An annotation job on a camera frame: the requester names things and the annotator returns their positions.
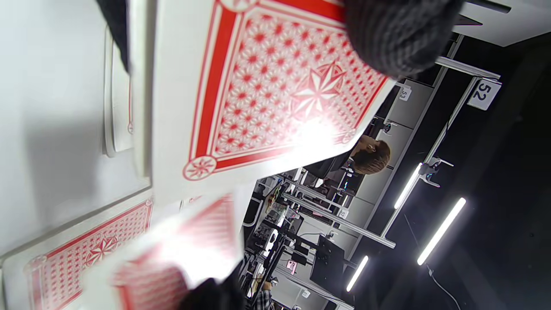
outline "metal frame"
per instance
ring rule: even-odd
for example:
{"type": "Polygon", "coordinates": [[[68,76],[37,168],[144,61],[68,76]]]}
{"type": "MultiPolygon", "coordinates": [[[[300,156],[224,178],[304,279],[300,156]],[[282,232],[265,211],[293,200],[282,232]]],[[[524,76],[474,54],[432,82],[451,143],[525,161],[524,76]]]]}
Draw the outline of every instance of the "metal frame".
{"type": "Polygon", "coordinates": [[[307,201],[307,200],[301,200],[301,199],[298,199],[297,197],[295,196],[291,196],[289,194],[283,194],[282,195],[283,198],[285,199],[288,199],[289,201],[291,202],[294,202],[300,206],[302,206],[303,208],[306,208],[310,211],[313,211],[313,212],[317,212],[339,224],[341,224],[342,226],[346,226],[350,229],[352,229],[353,231],[356,231],[370,239],[373,239],[381,244],[384,244],[386,245],[387,247],[393,249],[395,246],[396,246],[396,243],[390,241],[390,240],[386,240],[384,238],[381,238],[380,236],[378,236],[377,234],[374,234],[370,231],[367,231],[363,228],[360,228],[352,223],[350,223],[349,221],[343,219],[343,218],[340,218],[332,213],[329,213],[327,212],[322,206],[314,203],[314,202],[311,202],[311,201],[307,201]]]}
{"type": "MultiPolygon", "coordinates": [[[[283,176],[281,176],[281,175],[279,175],[279,174],[277,174],[277,176],[280,177],[280,178],[282,178],[282,179],[285,179],[283,176]]],[[[291,185],[294,185],[296,188],[300,189],[300,191],[302,191],[303,193],[306,193],[306,194],[308,194],[308,195],[310,195],[310,196],[313,196],[313,197],[318,198],[318,199],[320,199],[320,200],[322,200],[322,201],[325,201],[325,202],[327,202],[328,204],[333,205],[333,206],[335,206],[335,207],[339,207],[339,208],[342,207],[342,205],[340,205],[340,204],[338,204],[338,203],[336,203],[336,202],[333,202],[333,201],[327,199],[325,196],[321,195],[320,193],[316,192],[315,190],[313,190],[313,189],[311,189],[311,188],[309,188],[309,187],[307,187],[307,186],[304,186],[304,185],[302,185],[302,184],[298,184],[298,183],[293,182],[293,181],[291,181],[291,180],[285,180],[285,181],[286,181],[287,183],[291,184],[291,185]]]]}
{"type": "MultiPolygon", "coordinates": [[[[436,138],[436,141],[434,142],[433,147],[430,149],[429,153],[426,155],[424,162],[428,162],[434,156],[434,154],[436,153],[436,150],[438,149],[438,147],[440,146],[440,144],[442,143],[442,141],[446,137],[446,132],[448,131],[451,124],[453,123],[453,121],[457,117],[457,114],[459,114],[459,111],[461,110],[461,108],[465,105],[465,103],[471,97],[471,93],[473,91],[473,88],[477,85],[477,82],[481,79],[482,79],[482,77],[473,76],[473,78],[471,79],[471,82],[467,86],[467,89],[463,93],[463,96],[461,96],[461,99],[459,100],[459,102],[455,106],[455,109],[453,110],[450,118],[446,122],[446,125],[444,126],[444,128],[442,128],[442,131],[440,131],[440,135],[438,136],[438,138],[436,138]]],[[[415,181],[413,186],[409,189],[409,192],[407,193],[406,198],[404,200],[402,200],[402,203],[400,204],[400,206],[397,209],[395,209],[394,212],[392,213],[392,216],[390,217],[390,219],[386,223],[385,228],[381,232],[381,238],[384,238],[386,240],[386,234],[388,233],[388,231],[390,230],[392,224],[394,223],[394,221],[398,217],[398,214],[400,213],[400,210],[402,209],[402,207],[406,203],[409,194],[411,194],[413,188],[415,187],[415,185],[417,184],[418,181],[419,181],[419,178],[417,178],[417,180],[415,181]]]]}
{"type": "MultiPolygon", "coordinates": [[[[458,41],[457,41],[457,44],[453,47],[453,50],[450,50],[450,52],[447,54],[448,57],[454,57],[455,56],[455,53],[457,52],[457,49],[459,48],[460,46],[460,43],[463,39],[463,36],[460,35],[460,37],[458,38],[458,41]]],[[[406,144],[406,147],[404,149],[404,151],[402,152],[402,154],[400,155],[400,158],[398,159],[398,162],[394,168],[394,170],[392,171],[392,174],[389,178],[389,180],[387,181],[387,183],[385,184],[385,187],[383,188],[383,191],[382,193],[379,195],[379,198],[377,200],[377,203],[375,204],[375,207],[373,208],[373,211],[371,212],[371,215],[369,216],[368,220],[367,220],[367,223],[365,224],[364,228],[367,228],[371,219],[373,218],[373,215],[374,213],[377,211],[377,208],[378,206],[380,205],[381,201],[382,201],[382,198],[384,197],[385,195],[385,192],[386,190],[388,189],[391,181],[392,181],[392,178],[394,176],[394,173],[396,172],[398,166],[399,166],[399,163],[402,161],[403,157],[405,156],[405,153],[406,153],[406,150],[407,148],[409,147],[409,144],[411,143],[411,141],[413,140],[413,136],[415,135],[415,133],[417,132],[417,129],[419,128],[420,124],[421,124],[421,121],[426,113],[426,111],[428,110],[429,106],[430,106],[430,103],[432,102],[433,98],[434,98],[434,95],[436,94],[436,91],[438,90],[439,86],[440,86],[440,83],[442,82],[442,80],[444,79],[444,76],[445,76],[445,73],[447,72],[448,69],[453,69],[453,70],[457,70],[459,72],[463,72],[463,73],[466,73],[466,74],[469,74],[471,76],[473,76],[473,78],[471,79],[471,83],[469,84],[469,86],[467,87],[466,91],[463,93],[463,96],[461,97],[460,101],[458,102],[457,106],[455,107],[455,110],[453,111],[452,115],[450,116],[450,119],[449,121],[447,122],[446,126],[442,129],[442,131],[440,132],[440,136],[436,139],[433,147],[431,148],[429,154],[427,155],[425,161],[427,161],[428,159],[430,159],[435,153],[436,153],[436,150],[438,149],[438,146],[440,145],[440,143],[442,142],[442,140],[444,139],[445,137],[445,132],[447,131],[447,129],[449,129],[451,123],[455,120],[455,117],[457,116],[457,114],[459,113],[459,111],[461,110],[461,108],[464,106],[464,104],[467,102],[468,98],[469,98],[469,95],[472,91],[472,89],[474,88],[474,86],[476,85],[476,82],[482,78],[488,78],[488,79],[492,79],[492,80],[497,80],[501,77],[501,75],[499,74],[496,74],[496,73],[493,73],[493,72],[489,72],[489,71],[486,71],[486,70],[482,70],[482,69],[479,69],[479,68],[476,68],[476,67],[473,67],[473,66],[470,66],[470,65],[467,65],[467,64],[464,64],[462,62],[458,62],[456,60],[453,60],[451,58],[447,58],[447,57],[439,57],[436,61],[435,61],[436,64],[438,65],[441,65],[443,66],[443,68],[440,70],[439,74],[438,74],[438,77],[437,77],[437,82],[436,82],[436,85],[434,87],[434,90],[433,90],[433,93],[431,94],[431,96],[429,97],[429,100],[428,100],[428,103],[425,107],[425,110],[423,111],[423,113],[421,114],[421,117],[419,118],[417,124],[415,125],[415,128],[412,132],[412,135],[411,137],[409,138],[407,144],[406,144]]],[[[396,220],[396,218],[398,217],[398,214],[400,212],[400,210],[402,209],[402,206],[403,204],[407,201],[407,197],[409,196],[410,193],[408,193],[408,195],[406,196],[406,198],[403,200],[401,206],[398,208],[398,209],[395,209],[394,212],[392,213],[392,216],[390,217],[390,219],[388,220],[387,224],[385,225],[385,228],[383,229],[381,235],[379,236],[380,238],[384,239],[384,240],[387,240],[386,239],[386,234],[388,233],[388,231],[390,230],[392,224],[394,223],[394,221],[396,220]]],[[[352,255],[354,254],[354,252],[356,251],[356,249],[358,248],[358,244],[360,243],[360,240],[361,240],[362,236],[360,236],[358,238],[358,240],[356,241],[356,244],[354,245],[354,247],[352,248],[352,251],[350,252],[350,255],[348,257],[348,259],[352,258],[352,255]]]]}

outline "red card back pattern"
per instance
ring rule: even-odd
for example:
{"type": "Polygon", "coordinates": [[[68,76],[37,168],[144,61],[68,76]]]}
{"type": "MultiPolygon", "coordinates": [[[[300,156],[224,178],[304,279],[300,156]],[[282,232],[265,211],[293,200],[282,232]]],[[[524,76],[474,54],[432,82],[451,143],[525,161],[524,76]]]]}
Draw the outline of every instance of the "red card back pattern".
{"type": "MultiPolygon", "coordinates": [[[[232,255],[236,247],[233,229],[233,198],[226,195],[195,218],[186,221],[175,237],[191,239],[191,244],[214,249],[220,259],[232,255]]],[[[129,261],[115,272],[116,287],[124,310],[176,310],[188,293],[185,279],[176,261],[166,260],[163,253],[174,243],[160,242],[138,259],[129,261]]],[[[180,248],[180,255],[194,255],[180,248]]]]}
{"type": "Polygon", "coordinates": [[[350,141],[387,77],[360,60],[342,13],[338,0],[215,2],[185,179],[289,152],[308,124],[350,141]]]}
{"type": "Polygon", "coordinates": [[[80,276],[83,270],[146,232],[152,209],[153,202],[147,200],[30,261],[24,272],[31,309],[60,310],[74,301],[82,293],[80,276]]]}

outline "gray knit sleeve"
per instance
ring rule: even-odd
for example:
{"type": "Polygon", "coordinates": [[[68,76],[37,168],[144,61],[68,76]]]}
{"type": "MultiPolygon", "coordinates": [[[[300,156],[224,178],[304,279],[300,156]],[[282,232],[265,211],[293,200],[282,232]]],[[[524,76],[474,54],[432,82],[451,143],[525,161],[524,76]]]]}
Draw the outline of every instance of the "gray knit sleeve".
{"type": "Polygon", "coordinates": [[[463,0],[345,0],[352,46],[368,65],[391,77],[434,64],[463,0]]]}

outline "cable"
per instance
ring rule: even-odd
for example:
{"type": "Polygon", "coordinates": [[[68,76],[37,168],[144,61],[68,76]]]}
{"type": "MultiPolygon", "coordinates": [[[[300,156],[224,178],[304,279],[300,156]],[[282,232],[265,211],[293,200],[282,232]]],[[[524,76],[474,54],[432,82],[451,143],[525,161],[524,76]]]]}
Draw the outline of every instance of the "cable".
{"type": "Polygon", "coordinates": [[[406,216],[405,213],[402,213],[402,214],[404,214],[404,218],[406,219],[406,222],[408,223],[409,231],[411,231],[413,239],[415,240],[415,243],[417,244],[417,248],[419,248],[419,242],[417,241],[417,238],[415,237],[415,234],[413,233],[412,226],[409,224],[408,217],[406,216]]]}
{"type": "MultiPolygon", "coordinates": [[[[417,237],[415,237],[415,234],[413,233],[413,229],[412,229],[412,226],[409,224],[409,220],[408,220],[408,217],[406,216],[405,213],[404,214],[404,218],[406,219],[406,222],[408,223],[408,227],[409,227],[409,231],[412,233],[412,236],[413,236],[413,239],[415,240],[415,243],[417,244],[417,248],[419,248],[419,242],[417,242],[417,237]]],[[[451,299],[453,299],[453,301],[455,302],[455,305],[457,306],[457,309],[461,310],[461,307],[459,306],[459,303],[457,302],[457,300],[455,299],[455,297],[453,297],[452,294],[450,294],[450,292],[446,291],[445,288],[443,288],[440,283],[438,283],[438,281],[434,278],[434,270],[432,270],[430,267],[429,267],[429,264],[425,264],[426,268],[429,270],[429,276],[431,278],[433,278],[433,281],[436,283],[436,285],[438,285],[439,288],[441,288],[444,292],[446,292],[446,294],[448,294],[448,296],[451,297],[451,299]]]]}
{"type": "Polygon", "coordinates": [[[454,296],[452,294],[450,294],[450,292],[446,291],[445,288],[443,288],[440,283],[438,283],[438,281],[434,278],[433,276],[433,273],[434,273],[434,270],[432,270],[431,268],[429,268],[429,275],[431,278],[433,278],[434,280],[434,283],[436,283],[436,285],[438,285],[439,288],[441,288],[444,292],[446,292],[446,294],[448,294],[448,296],[450,296],[451,299],[453,299],[453,301],[455,302],[455,305],[457,306],[457,309],[461,310],[461,307],[459,306],[459,303],[457,302],[457,300],[454,298],[454,296]]]}
{"type": "Polygon", "coordinates": [[[325,236],[323,233],[303,233],[303,234],[299,235],[299,237],[305,236],[307,234],[320,234],[322,236],[325,236]]]}

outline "black glove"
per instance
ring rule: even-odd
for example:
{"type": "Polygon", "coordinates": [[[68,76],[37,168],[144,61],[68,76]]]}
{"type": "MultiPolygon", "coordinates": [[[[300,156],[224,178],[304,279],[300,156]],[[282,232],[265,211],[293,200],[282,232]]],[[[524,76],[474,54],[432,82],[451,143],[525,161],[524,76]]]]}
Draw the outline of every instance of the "black glove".
{"type": "Polygon", "coordinates": [[[432,65],[451,36],[464,0],[345,0],[352,46],[369,66],[390,76],[432,65]]]}
{"type": "Polygon", "coordinates": [[[203,282],[184,297],[179,310],[242,310],[244,298],[234,272],[220,285],[213,279],[203,282]]]}

